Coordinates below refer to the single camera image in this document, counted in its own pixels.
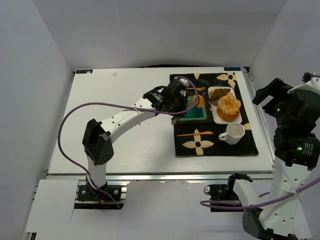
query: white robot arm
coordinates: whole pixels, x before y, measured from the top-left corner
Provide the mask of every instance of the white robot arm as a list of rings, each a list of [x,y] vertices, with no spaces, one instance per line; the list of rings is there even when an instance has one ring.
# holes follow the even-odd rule
[[[112,143],[134,126],[155,117],[158,113],[185,110],[188,86],[189,82],[186,79],[174,78],[168,86],[159,86],[145,93],[132,105],[133,110],[123,110],[100,122],[92,119],[87,123],[82,140],[90,173],[86,177],[86,185],[95,200],[104,197],[97,188],[107,191],[106,167],[114,155]]]
[[[267,96],[273,99],[263,107],[276,118],[275,169],[268,195],[274,200],[288,193],[294,196],[256,209],[247,209],[243,215],[243,229],[262,239],[297,239],[294,221],[301,192],[296,189],[305,184],[320,155],[320,142],[311,131],[320,117],[320,81],[310,73],[302,79],[305,84],[292,88],[279,78],[256,92],[254,104],[260,104]],[[233,174],[228,187],[238,196],[243,206],[261,204],[252,180],[243,174]]]

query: coffee cup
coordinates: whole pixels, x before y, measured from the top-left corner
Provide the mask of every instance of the coffee cup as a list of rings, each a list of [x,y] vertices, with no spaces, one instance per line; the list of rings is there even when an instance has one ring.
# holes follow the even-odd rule
[[[240,123],[232,122],[226,126],[225,132],[219,135],[220,141],[225,141],[229,145],[237,144],[245,135],[246,130]]]

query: table surface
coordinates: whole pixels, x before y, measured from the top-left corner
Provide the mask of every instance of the table surface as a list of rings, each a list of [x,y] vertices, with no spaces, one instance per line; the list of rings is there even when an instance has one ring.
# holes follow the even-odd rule
[[[94,69],[92,73],[75,74],[64,114],[88,102],[106,102],[131,106],[156,86],[167,85],[170,74],[226,73],[223,67],[123,68]],[[171,117],[158,115],[123,134],[113,144],[114,156],[107,163],[107,174],[212,174],[265,173],[272,171],[267,143],[262,136],[241,71],[235,71],[245,110],[259,155],[175,157],[174,130]],[[106,106],[87,106],[74,112],[66,121],[61,143],[64,151],[78,163],[87,166],[82,139],[87,122],[107,119],[121,111]],[[84,174],[66,160],[55,145],[49,174]]]

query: pastry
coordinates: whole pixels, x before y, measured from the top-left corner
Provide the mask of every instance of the pastry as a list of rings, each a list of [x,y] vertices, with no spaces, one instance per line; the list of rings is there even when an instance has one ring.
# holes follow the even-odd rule
[[[216,112],[223,120],[231,121],[238,117],[240,108],[241,102],[231,92],[228,92],[219,99]]]
[[[210,91],[210,99],[209,102],[212,105],[217,106],[218,105],[218,100],[222,98],[223,96],[227,95],[227,93],[230,92],[230,88],[218,88],[216,90]]]
[[[186,107],[187,107],[187,108],[190,107],[190,106],[195,102],[195,100],[196,100],[196,95],[193,95],[193,96],[190,98],[190,100],[188,101]],[[204,97],[198,95],[198,101],[197,101],[197,103],[196,103],[195,106],[196,106],[197,108],[202,108],[203,104],[204,104]]]

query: white backdrop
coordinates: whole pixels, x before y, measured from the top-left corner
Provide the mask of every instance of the white backdrop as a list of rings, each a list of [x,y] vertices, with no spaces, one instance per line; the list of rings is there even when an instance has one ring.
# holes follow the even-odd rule
[[[19,240],[72,72],[31,0],[0,1],[0,239]]]
[[[288,0],[251,66],[257,89],[278,77],[292,86],[302,84],[304,72],[320,74],[320,1]],[[276,120],[268,117],[271,135]],[[320,139],[320,121],[314,133]],[[320,161],[310,180],[320,177]],[[320,184],[304,191],[301,199],[313,239],[320,240]]]
[[[285,0],[33,0],[75,69],[250,66]]]

